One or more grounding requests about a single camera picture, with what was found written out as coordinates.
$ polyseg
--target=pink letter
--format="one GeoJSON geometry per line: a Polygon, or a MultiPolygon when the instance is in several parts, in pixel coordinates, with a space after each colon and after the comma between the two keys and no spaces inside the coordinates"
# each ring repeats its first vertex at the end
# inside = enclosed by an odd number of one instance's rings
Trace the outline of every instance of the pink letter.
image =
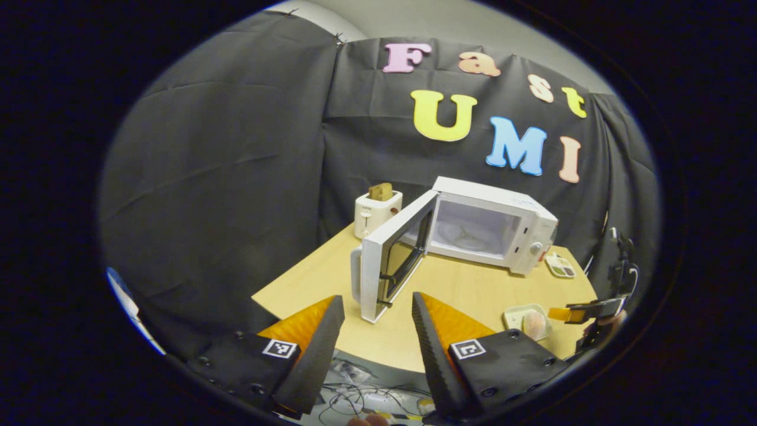
{"type": "Polygon", "coordinates": [[[565,153],[562,155],[562,170],[558,175],[565,182],[577,183],[578,150],[581,149],[581,144],[567,136],[561,136],[560,142],[562,142],[562,147],[565,148],[565,153]]]}
{"type": "Polygon", "coordinates": [[[431,53],[431,46],[425,43],[391,43],[384,47],[389,49],[389,63],[384,67],[385,73],[411,73],[415,68],[407,60],[410,59],[417,65],[423,59],[421,52],[431,53]]]}

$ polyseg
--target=orange letter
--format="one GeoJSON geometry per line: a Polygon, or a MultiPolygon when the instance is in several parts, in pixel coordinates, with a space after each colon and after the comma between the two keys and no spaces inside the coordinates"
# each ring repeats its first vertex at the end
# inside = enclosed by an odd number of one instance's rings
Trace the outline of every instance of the orange letter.
{"type": "Polygon", "coordinates": [[[581,104],[584,103],[584,98],[580,97],[578,92],[572,87],[563,87],[562,91],[568,96],[568,107],[573,111],[573,114],[576,114],[581,118],[586,118],[586,111],[581,109],[581,104]]]}
{"type": "Polygon", "coordinates": [[[549,103],[555,101],[555,96],[552,94],[552,90],[550,90],[550,84],[545,79],[536,74],[529,74],[528,82],[531,83],[529,88],[534,96],[549,103]]]}
{"type": "Polygon", "coordinates": [[[485,53],[480,52],[463,52],[460,54],[460,63],[457,65],[461,70],[471,74],[485,74],[490,77],[496,77],[502,74],[494,64],[494,59],[485,53]]]}
{"type": "Polygon", "coordinates": [[[562,157],[562,170],[558,175],[565,182],[577,183],[578,150],[581,149],[581,144],[577,140],[567,136],[561,136],[560,142],[562,142],[562,147],[565,149],[565,154],[562,157]]]}

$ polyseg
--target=letter m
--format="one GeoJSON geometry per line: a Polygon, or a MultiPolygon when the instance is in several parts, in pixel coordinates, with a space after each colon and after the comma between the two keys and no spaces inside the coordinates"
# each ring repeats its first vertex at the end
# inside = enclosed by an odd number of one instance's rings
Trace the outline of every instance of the letter m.
{"type": "Polygon", "coordinates": [[[494,125],[494,146],[491,154],[486,157],[487,164],[495,167],[505,167],[507,160],[510,168],[521,164],[521,171],[534,176],[541,175],[541,151],[547,134],[542,129],[529,127],[523,138],[518,138],[516,127],[512,121],[503,117],[492,117],[489,120],[494,125]]]}

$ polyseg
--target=microwave door handle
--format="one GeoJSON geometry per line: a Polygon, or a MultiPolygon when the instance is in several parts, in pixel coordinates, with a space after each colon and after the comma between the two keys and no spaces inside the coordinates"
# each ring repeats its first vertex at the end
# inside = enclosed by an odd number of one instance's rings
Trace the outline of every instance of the microwave door handle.
{"type": "Polygon", "coordinates": [[[360,303],[360,257],[363,247],[357,247],[350,252],[350,271],[352,278],[352,298],[360,303]]]}

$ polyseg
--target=black fabric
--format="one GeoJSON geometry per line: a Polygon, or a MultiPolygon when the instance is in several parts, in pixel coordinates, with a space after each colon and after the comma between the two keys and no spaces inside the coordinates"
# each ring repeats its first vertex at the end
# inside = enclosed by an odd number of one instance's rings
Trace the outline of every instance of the black fabric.
{"type": "Polygon", "coordinates": [[[104,257],[181,359],[276,321],[250,296],[316,248],[336,51],[308,20],[256,14],[166,70],[117,133],[98,207],[104,257]]]}
{"type": "MultiPolygon", "coordinates": [[[[617,227],[634,241],[634,263],[640,269],[637,288],[626,305],[630,312],[643,298],[654,273],[664,215],[662,188],[646,138],[629,111],[615,96],[591,97],[603,119],[611,174],[606,232],[588,277],[591,283],[606,282],[608,267],[619,254],[608,233],[611,227],[617,227]]],[[[594,288],[600,298],[609,295],[609,286],[595,284],[594,288]]]]}
{"type": "Polygon", "coordinates": [[[534,197],[559,219],[556,244],[566,246],[585,266],[600,242],[608,208],[610,143],[601,111],[587,90],[553,70],[508,52],[479,45],[437,39],[390,38],[351,42],[339,52],[334,82],[324,117],[326,157],[321,188],[321,220],[331,236],[354,219],[354,200],[368,186],[392,182],[403,193],[403,204],[431,189],[437,176],[498,186],[534,197]],[[392,42],[426,42],[432,53],[409,74],[387,74],[392,42]],[[484,52],[502,71],[498,77],[468,74],[458,68],[462,52],[484,52]],[[546,103],[529,89],[527,76],[548,80],[555,100],[546,103]],[[572,87],[584,98],[587,118],[567,106],[562,87],[572,87]],[[472,126],[464,139],[446,143],[421,135],[413,124],[414,99],[410,92],[441,92],[438,122],[454,125],[454,94],[476,98],[472,126]],[[494,143],[490,117],[511,120],[519,136],[529,127],[547,133],[540,176],[509,165],[486,163],[494,143]],[[558,176],[568,136],[581,144],[578,183],[558,176]]]}
{"type": "Polygon", "coordinates": [[[643,291],[660,231],[645,143],[617,98],[509,52],[406,37],[338,48],[307,20],[263,12],[191,51],[134,105],[101,182],[104,257],[168,353],[183,361],[209,348],[232,353],[224,336],[276,321],[250,296],[352,222],[368,186],[392,182],[407,205],[442,175],[533,196],[559,219],[556,244],[582,266],[593,259],[600,297],[618,254],[603,233],[607,215],[607,227],[637,244],[643,291]],[[425,42],[433,52],[412,73],[387,74],[390,42],[425,42]],[[502,74],[461,71],[461,52],[490,55],[502,74]],[[550,82],[554,102],[534,97],[529,74],[550,82]],[[586,118],[562,87],[584,98],[586,118]],[[443,126],[455,122],[451,95],[476,98],[469,135],[452,143],[421,135],[416,89],[444,94],[443,126]],[[529,127],[547,133],[542,175],[486,163],[493,116],[511,120],[519,137],[529,127]],[[561,136],[581,144],[578,183],[558,175],[561,136]]]}

